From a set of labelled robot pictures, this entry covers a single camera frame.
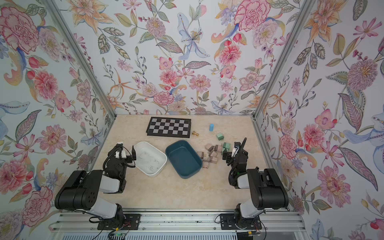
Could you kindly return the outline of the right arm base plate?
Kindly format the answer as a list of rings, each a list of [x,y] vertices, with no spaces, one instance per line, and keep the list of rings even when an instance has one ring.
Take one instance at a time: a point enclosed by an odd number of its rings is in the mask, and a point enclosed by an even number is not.
[[[262,230],[259,216],[255,218],[243,218],[235,214],[220,214],[219,223],[222,230]]]

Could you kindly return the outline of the teal storage box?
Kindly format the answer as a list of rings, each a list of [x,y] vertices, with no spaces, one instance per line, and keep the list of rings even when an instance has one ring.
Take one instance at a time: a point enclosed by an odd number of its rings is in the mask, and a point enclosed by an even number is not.
[[[166,155],[182,179],[188,179],[198,173],[203,161],[185,140],[172,143],[166,148]]]

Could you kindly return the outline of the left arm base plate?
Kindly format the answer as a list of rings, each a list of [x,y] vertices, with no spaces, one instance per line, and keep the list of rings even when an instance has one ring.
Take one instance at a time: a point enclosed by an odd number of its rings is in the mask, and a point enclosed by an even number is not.
[[[140,214],[124,214],[117,218],[100,220],[98,223],[97,230],[138,230],[141,220]]]

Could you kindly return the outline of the green plug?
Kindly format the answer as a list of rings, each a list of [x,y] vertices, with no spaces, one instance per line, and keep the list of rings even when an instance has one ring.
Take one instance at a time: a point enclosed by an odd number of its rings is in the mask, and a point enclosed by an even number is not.
[[[223,152],[229,152],[231,150],[231,144],[224,142],[222,144],[222,153]]]
[[[224,137],[224,135],[222,134],[222,133],[218,133],[217,135],[216,135],[216,137],[217,137],[217,139],[219,140],[219,141],[222,141],[225,137]]]

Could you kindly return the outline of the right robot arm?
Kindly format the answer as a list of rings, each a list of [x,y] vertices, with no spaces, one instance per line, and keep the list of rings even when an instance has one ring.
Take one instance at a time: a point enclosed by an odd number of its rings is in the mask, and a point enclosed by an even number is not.
[[[250,191],[250,199],[237,204],[232,214],[221,214],[222,230],[262,230],[260,215],[266,209],[286,208],[289,197],[275,169],[247,168],[248,152],[244,149],[247,139],[235,142],[232,152],[223,151],[223,160],[231,167],[228,181],[235,189]]]

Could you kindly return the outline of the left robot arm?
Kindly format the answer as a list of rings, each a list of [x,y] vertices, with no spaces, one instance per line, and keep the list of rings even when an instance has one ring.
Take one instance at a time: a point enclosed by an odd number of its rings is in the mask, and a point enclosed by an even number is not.
[[[101,224],[103,228],[114,231],[130,227],[132,220],[124,214],[123,207],[98,194],[123,193],[127,183],[127,169],[135,168],[136,160],[135,148],[129,151],[123,143],[117,143],[108,152],[101,170],[77,170],[70,175],[56,195],[55,207],[58,210],[88,214],[91,223]]]

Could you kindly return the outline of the white storage box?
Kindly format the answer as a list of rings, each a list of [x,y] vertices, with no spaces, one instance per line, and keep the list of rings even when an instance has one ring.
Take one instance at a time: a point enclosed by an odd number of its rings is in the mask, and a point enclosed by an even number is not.
[[[166,154],[148,142],[139,142],[134,149],[137,157],[136,168],[148,177],[156,177],[167,164]]]

